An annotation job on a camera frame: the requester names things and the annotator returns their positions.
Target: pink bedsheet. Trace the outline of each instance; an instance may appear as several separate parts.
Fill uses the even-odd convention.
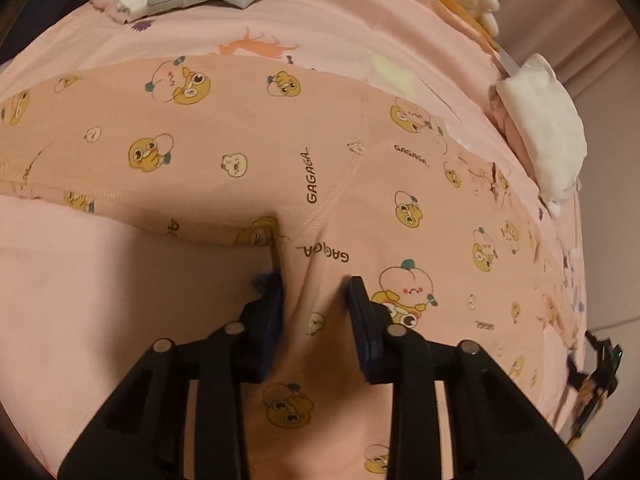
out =
[[[577,196],[564,205],[558,222],[549,218],[538,188],[490,120],[489,88],[501,70],[497,58],[437,0],[261,0],[242,11],[206,5],[124,27],[87,5],[17,57],[0,77],[0,101],[79,68],[209,52],[272,57],[356,78],[419,105],[428,101],[460,144],[507,168],[514,191],[556,260],[566,265],[566,286],[576,291],[577,308],[586,302]],[[232,275],[240,276],[234,293],[240,307],[252,296],[250,277],[268,266],[267,255],[256,257],[255,249],[212,250],[45,203],[0,196],[0,213],[0,313],[9,320],[0,328],[1,400],[52,471],[126,368],[174,324],[169,312],[176,303],[190,306],[180,318],[184,331],[177,339],[201,337],[226,321],[207,309],[215,295],[207,287],[217,283],[207,280],[220,276],[221,282],[232,282]],[[130,258],[132,246],[143,255],[140,260]],[[197,276],[178,273],[178,280],[168,279],[180,262],[194,260],[202,270]],[[145,290],[148,280],[165,284],[162,293],[144,296],[147,306],[158,306],[156,316],[131,307],[133,284]],[[184,290],[188,301],[181,296]],[[42,315],[43,305],[52,315]],[[127,327],[144,323],[130,324],[127,316],[148,319],[148,332],[133,338]],[[584,321],[582,316],[580,329]],[[537,406],[550,421],[564,388],[563,352],[555,332],[547,331]],[[583,352],[581,343],[578,362]],[[557,417],[557,426],[568,409]]]

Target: clamp jaw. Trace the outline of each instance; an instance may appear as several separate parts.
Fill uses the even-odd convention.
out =
[[[393,324],[359,276],[346,300],[365,379],[394,386],[387,480],[442,477],[435,381],[446,389],[455,480],[584,479],[556,432],[478,343],[447,346]]]
[[[58,480],[184,480],[184,423],[196,400],[196,478],[249,480],[240,383],[260,383],[282,326],[282,280],[206,339],[159,339],[107,398],[65,457]]]

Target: purple print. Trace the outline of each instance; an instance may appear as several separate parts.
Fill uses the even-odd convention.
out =
[[[131,28],[136,32],[142,32],[143,30],[147,30],[149,27],[151,27],[151,24],[153,22],[154,20],[141,20],[131,25]]]

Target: metal rivet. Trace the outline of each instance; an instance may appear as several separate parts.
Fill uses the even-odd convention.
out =
[[[393,323],[387,327],[386,331],[393,337],[402,337],[406,334],[406,327],[399,323]]]
[[[480,345],[471,339],[465,339],[460,343],[460,348],[463,352],[471,355],[476,355],[480,351]]]
[[[162,352],[167,352],[168,350],[171,350],[171,347],[174,344],[171,343],[170,339],[158,339],[158,341],[156,341],[154,343],[154,352],[158,352],[159,354],[161,354]]]
[[[225,326],[225,332],[229,335],[238,335],[244,332],[244,325],[239,321],[232,321]]]

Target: pink curtain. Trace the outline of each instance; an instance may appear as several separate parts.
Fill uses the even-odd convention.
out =
[[[500,0],[496,19],[500,46],[519,64],[542,54],[574,97],[639,41],[615,0]]]

